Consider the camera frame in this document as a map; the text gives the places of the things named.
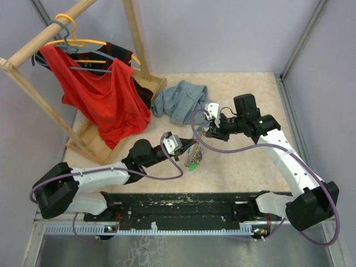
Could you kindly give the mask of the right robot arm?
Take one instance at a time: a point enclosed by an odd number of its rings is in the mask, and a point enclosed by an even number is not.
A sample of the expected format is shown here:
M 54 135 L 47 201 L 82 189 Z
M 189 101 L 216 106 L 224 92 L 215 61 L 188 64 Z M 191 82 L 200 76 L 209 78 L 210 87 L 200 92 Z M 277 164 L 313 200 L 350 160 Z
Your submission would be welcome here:
M 254 95 L 234 98 L 236 114 L 226 117 L 218 103 L 205 105 L 209 130 L 206 137 L 228 141 L 231 134 L 244 134 L 271 158 L 287 181 L 291 194 L 279 195 L 262 191 L 249 205 L 249 215 L 261 220 L 267 214 L 285 217 L 298 231 L 304 231 L 331 217 L 339 218 L 336 204 L 339 188 L 334 182 L 324 182 L 301 159 L 286 139 L 281 126 L 272 115 L 261 115 Z

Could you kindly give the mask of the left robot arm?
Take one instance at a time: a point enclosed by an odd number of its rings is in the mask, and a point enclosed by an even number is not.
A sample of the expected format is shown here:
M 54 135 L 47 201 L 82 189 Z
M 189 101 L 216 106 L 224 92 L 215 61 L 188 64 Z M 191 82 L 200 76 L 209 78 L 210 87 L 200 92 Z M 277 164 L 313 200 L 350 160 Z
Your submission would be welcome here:
M 197 143 L 196 139 L 182 139 L 165 133 L 159 145 L 153 147 L 146 139 L 136 141 L 126 158 L 99 167 L 71 168 L 60 162 L 42 176 L 32 187 L 30 200 L 37 204 L 44 219 L 53 219 L 66 212 L 87 213 L 108 221 L 115 216 L 116 208 L 105 192 L 94 193 L 111 185 L 128 185 L 148 175 L 145 169 L 179 156 Z

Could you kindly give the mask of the bunch of keys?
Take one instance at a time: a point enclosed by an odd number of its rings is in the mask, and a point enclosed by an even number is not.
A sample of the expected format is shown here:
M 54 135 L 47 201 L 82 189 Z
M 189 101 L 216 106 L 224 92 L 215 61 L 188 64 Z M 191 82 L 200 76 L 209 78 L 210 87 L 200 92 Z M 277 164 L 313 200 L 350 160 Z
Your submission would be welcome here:
M 185 160 L 185 166 L 189 171 L 194 171 L 199 167 L 203 158 L 204 148 L 201 142 L 196 138 L 196 135 L 193 135 L 192 137 L 197 141 L 197 143 L 191 146 L 187 151 L 188 155 Z

